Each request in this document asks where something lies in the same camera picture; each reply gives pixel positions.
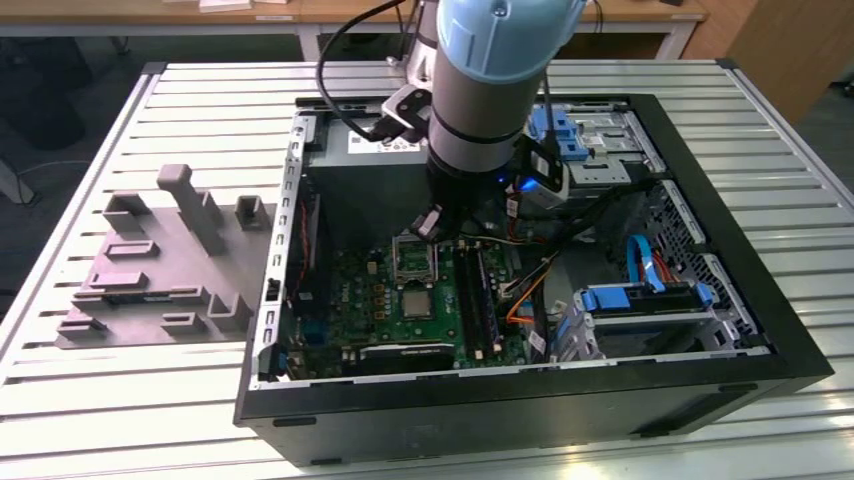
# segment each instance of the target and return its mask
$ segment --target aluminum workbench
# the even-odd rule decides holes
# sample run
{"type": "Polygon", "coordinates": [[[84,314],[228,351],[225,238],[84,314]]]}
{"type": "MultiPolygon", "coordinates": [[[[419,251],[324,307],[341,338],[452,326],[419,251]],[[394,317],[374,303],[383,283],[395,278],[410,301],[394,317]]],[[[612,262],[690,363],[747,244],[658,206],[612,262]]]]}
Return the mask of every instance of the aluminum workbench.
{"type": "MultiPolygon", "coordinates": [[[[837,374],[686,437],[300,472],[232,426],[243,343],[52,346],[108,224],[111,192],[165,206],[187,163],[220,205],[275,201],[311,64],[149,66],[0,328],[0,478],[768,478],[854,472],[854,198],[738,70],[714,62],[558,62],[556,93],[654,93],[837,374]]],[[[332,95],[390,94],[382,63],[327,67],[332,95]]]]}

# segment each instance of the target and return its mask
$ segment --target black cable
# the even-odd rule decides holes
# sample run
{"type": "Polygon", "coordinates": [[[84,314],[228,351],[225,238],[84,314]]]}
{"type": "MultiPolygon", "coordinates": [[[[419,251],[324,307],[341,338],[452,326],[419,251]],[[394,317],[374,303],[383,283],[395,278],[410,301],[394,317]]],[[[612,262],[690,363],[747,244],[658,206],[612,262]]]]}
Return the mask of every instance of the black cable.
{"type": "Polygon", "coordinates": [[[320,58],[317,59],[317,67],[315,69],[315,81],[317,83],[317,90],[320,91],[320,96],[323,97],[323,101],[329,107],[329,110],[332,111],[335,116],[340,119],[340,121],[344,122],[344,125],[347,125],[347,127],[349,127],[349,129],[354,132],[356,132],[356,134],[370,142],[382,140],[382,138],[375,138],[375,136],[371,136],[371,134],[366,132],[364,129],[356,124],[356,122],[354,122],[352,119],[344,115],[344,112],[341,112],[340,108],[337,108],[337,105],[335,105],[335,102],[329,97],[329,92],[325,89],[325,83],[323,81],[323,66],[325,65],[325,58],[329,54],[329,50],[332,49],[332,45],[335,45],[335,43],[340,40],[341,36],[349,31],[349,29],[355,27],[359,23],[362,23],[364,20],[367,20],[368,18],[374,17],[375,15],[384,12],[390,8],[394,8],[395,6],[400,5],[403,2],[406,2],[406,0],[390,0],[382,5],[374,7],[371,10],[368,10],[363,14],[354,17],[347,23],[344,23],[344,25],[341,25],[341,28],[339,28],[337,31],[332,34],[332,38],[329,38],[329,41],[323,46],[323,51],[320,52],[320,58]]]}
{"type": "Polygon", "coordinates": [[[543,74],[543,103],[546,104],[546,136],[543,137],[543,147],[555,156],[560,155],[560,145],[558,144],[558,133],[555,132],[555,112],[551,105],[551,87],[548,86],[548,68],[543,74]]]}
{"type": "MultiPolygon", "coordinates": [[[[412,10],[410,11],[410,18],[406,21],[406,29],[403,31],[403,35],[400,36],[400,46],[399,46],[399,55],[398,57],[400,58],[400,60],[403,60],[403,57],[406,56],[406,54],[410,51],[410,48],[412,48],[411,42],[410,40],[410,29],[412,28],[412,23],[415,20],[415,13],[418,12],[418,7],[419,7],[420,2],[419,1],[412,1],[412,10]]],[[[418,31],[418,29],[420,28],[422,25],[422,15],[419,13],[418,15],[418,28],[415,29],[415,31],[418,31]]]]}
{"type": "Polygon", "coordinates": [[[582,210],[582,212],[566,222],[563,228],[548,240],[548,243],[546,244],[548,253],[543,255],[540,263],[524,276],[518,280],[514,280],[510,285],[504,287],[504,291],[511,292],[515,290],[519,285],[523,285],[527,280],[539,275],[544,268],[551,266],[551,262],[554,262],[566,246],[572,242],[575,236],[592,227],[596,220],[604,213],[604,210],[616,200],[626,195],[650,190],[655,185],[658,185],[658,179],[647,178],[632,185],[612,187],[607,192],[599,195],[599,198],[596,198],[594,202],[587,205],[584,210],[582,210]]]}
{"type": "Polygon", "coordinates": [[[24,202],[24,182],[21,180],[21,174],[17,171],[17,167],[15,167],[15,164],[9,162],[9,159],[1,153],[0,153],[0,162],[5,163],[5,165],[9,167],[9,170],[12,170],[12,174],[15,175],[15,183],[17,185],[17,198],[21,200],[21,203],[19,205],[23,207],[32,207],[36,204],[36,200],[37,200],[36,192],[32,192],[32,197],[29,197],[29,201],[24,202]]]}
{"type": "Polygon", "coordinates": [[[475,227],[478,227],[478,230],[480,230],[480,235],[487,235],[487,236],[492,235],[492,232],[490,231],[488,228],[486,228],[486,225],[483,224],[480,219],[475,217],[474,214],[471,215],[471,217],[468,217],[468,220],[471,221],[471,223],[475,224],[475,227]]]}
{"type": "Polygon", "coordinates": [[[395,14],[398,15],[398,30],[403,35],[403,14],[400,13],[400,5],[395,5],[395,14]]]}
{"type": "Polygon", "coordinates": [[[592,27],[592,33],[602,33],[604,29],[604,13],[602,12],[602,4],[599,0],[592,0],[592,3],[596,7],[596,24],[592,27]]]}

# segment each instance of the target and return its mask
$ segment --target floor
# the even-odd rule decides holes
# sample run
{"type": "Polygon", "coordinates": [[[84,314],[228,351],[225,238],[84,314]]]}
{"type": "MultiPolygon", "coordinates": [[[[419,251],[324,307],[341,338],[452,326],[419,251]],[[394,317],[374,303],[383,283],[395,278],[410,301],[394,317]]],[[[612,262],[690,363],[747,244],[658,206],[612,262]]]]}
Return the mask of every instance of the floor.
{"type": "MultiPolygon", "coordinates": [[[[354,39],[332,52],[332,60],[382,60],[399,46],[394,36],[354,39]]],[[[43,152],[28,147],[0,123],[0,155],[21,171],[45,162],[92,160],[115,116],[148,61],[232,62],[301,61],[299,43],[288,36],[135,37],[131,53],[117,56],[105,38],[79,39],[95,81],[69,94],[87,125],[85,138],[61,151],[43,152]]],[[[797,130],[815,149],[846,186],[854,190],[854,99],[831,88],[797,130]]],[[[29,273],[53,226],[63,214],[85,172],[85,165],[68,164],[33,171],[25,181],[39,198],[23,207],[0,196],[0,315],[29,273]]]]}

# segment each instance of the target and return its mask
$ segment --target blue tab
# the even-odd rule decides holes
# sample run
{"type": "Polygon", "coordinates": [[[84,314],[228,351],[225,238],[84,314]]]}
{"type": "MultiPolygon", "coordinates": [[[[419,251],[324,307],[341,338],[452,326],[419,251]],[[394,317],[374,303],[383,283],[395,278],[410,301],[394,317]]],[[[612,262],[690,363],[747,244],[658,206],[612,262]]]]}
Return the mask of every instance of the blue tab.
{"type": "Polygon", "coordinates": [[[711,289],[708,288],[708,285],[706,285],[704,283],[698,283],[694,286],[694,289],[696,290],[699,301],[703,302],[703,306],[710,307],[711,304],[715,302],[715,296],[711,293],[711,289]]]}
{"type": "Polygon", "coordinates": [[[582,303],[584,304],[584,310],[592,312],[599,305],[596,304],[596,297],[592,296],[592,292],[582,292],[582,303]]]}
{"type": "Polygon", "coordinates": [[[568,329],[570,329],[570,316],[567,315],[566,317],[563,317],[563,322],[560,322],[560,327],[558,328],[556,340],[560,340],[560,337],[563,337],[563,334],[568,329]]]}
{"type": "Polygon", "coordinates": [[[599,287],[591,289],[592,294],[596,297],[596,302],[603,310],[612,310],[615,308],[628,308],[628,295],[626,295],[626,289],[622,287],[599,287]]]}

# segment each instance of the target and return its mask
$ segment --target wooden desk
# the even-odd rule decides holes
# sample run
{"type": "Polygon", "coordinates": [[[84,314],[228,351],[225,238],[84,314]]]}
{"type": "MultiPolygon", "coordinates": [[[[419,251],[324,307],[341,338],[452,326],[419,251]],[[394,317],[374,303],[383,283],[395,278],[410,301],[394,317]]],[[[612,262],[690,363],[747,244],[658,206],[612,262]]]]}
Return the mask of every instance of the wooden desk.
{"type": "MultiPolygon", "coordinates": [[[[412,9],[410,0],[400,5],[403,21],[412,9]]],[[[675,60],[691,38],[694,27],[706,19],[706,9],[698,0],[684,0],[680,7],[660,3],[658,0],[599,0],[604,17],[603,33],[659,33],[664,39],[655,58],[675,60]]],[[[383,0],[301,0],[300,43],[305,58],[317,58],[316,37],[333,33],[340,24],[375,7],[383,0]]],[[[596,28],[596,8],[588,2],[582,14],[579,33],[592,33],[596,28]]],[[[394,33],[399,31],[398,15],[392,10],[378,14],[366,23],[351,29],[354,33],[394,33]]]]}
{"type": "Polygon", "coordinates": [[[221,25],[265,22],[259,16],[299,21],[303,4],[257,3],[251,10],[200,13],[197,2],[163,0],[0,0],[0,25],[221,25]]]}
{"type": "MultiPolygon", "coordinates": [[[[340,24],[383,0],[291,0],[287,5],[259,3],[251,10],[199,13],[195,3],[161,0],[0,0],[0,37],[148,36],[296,34],[303,57],[319,57],[317,36],[333,33],[340,24]]],[[[412,8],[400,6],[403,20],[412,8]]],[[[658,59],[676,59],[706,10],[698,0],[682,7],[658,0],[600,0],[604,33],[660,33],[658,59]]],[[[596,10],[584,9],[578,32],[592,32],[596,10]]],[[[398,31],[394,9],[358,25],[354,33],[398,31]]]]}
{"type": "MultiPolygon", "coordinates": [[[[658,0],[599,0],[607,22],[698,22],[706,18],[706,9],[698,0],[684,0],[680,7],[658,0]]],[[[408,18],[412,0],[400,5],[403,20],[408,18]]],[[[300,21],[304,23],[344,23],[352,17],[383,3],[383,0],[301,0],[300,21]]],[[[394,9],[376,15],[368,22],[396,23],[394,9]]],[[[596,22],[596,8],[590,1],[582,22],[596,22]]]]}

